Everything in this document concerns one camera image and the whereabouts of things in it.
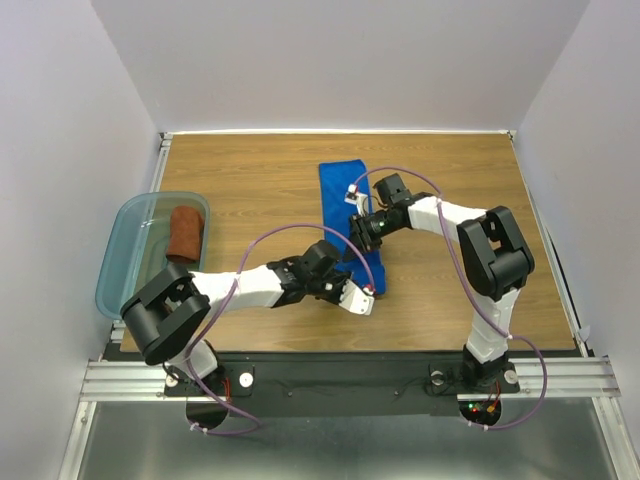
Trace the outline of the blue towel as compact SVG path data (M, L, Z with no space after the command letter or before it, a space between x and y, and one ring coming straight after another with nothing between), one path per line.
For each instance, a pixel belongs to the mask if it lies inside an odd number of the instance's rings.
M318 165L323 224L345 237L350 235L349 218L357 213L357 208L355 205L346 203L344 197L349 185L366 171L367 167L360 159L324 162ZM336 268L351 272L352 280L359 286L372 284L376 294L385 294L386 271L380 253L378 251L365 253L364 258L370 267L373 284L369 281L366 269L358 258L346 263L340 262Z

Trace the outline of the brown towel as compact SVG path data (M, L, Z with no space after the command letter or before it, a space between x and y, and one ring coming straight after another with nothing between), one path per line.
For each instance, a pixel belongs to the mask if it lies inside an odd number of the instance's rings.
M204 217L194 207L180 205L170 216L168 261L178 264L198 262L201 257Z

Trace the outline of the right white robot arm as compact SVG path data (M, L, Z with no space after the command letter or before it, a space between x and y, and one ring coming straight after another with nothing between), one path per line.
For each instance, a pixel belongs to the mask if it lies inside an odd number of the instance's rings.
M434 193L412 193L397 173L374 184L381 208L370 212L359 177L345 201L356 206L349 240L362 253L380 249L382 239L411 229L442 236L465 295L474 310L462 350L460 378L472 390L499 379L508 362L511 317L520 291L535 269L533 254L511 210L464 207Z

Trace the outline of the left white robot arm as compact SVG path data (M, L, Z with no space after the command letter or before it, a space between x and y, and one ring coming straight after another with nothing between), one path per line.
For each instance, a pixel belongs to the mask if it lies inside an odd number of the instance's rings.
M120 315L145 363L165 364L187 376L199 393L215 392L223 371L214 348L196 331L205 320L246 308L284 307L305 297L358 315L371 310L371 297L336 264L339 251L320 240L299 256L240 273L190 272L171 264L122 307Z

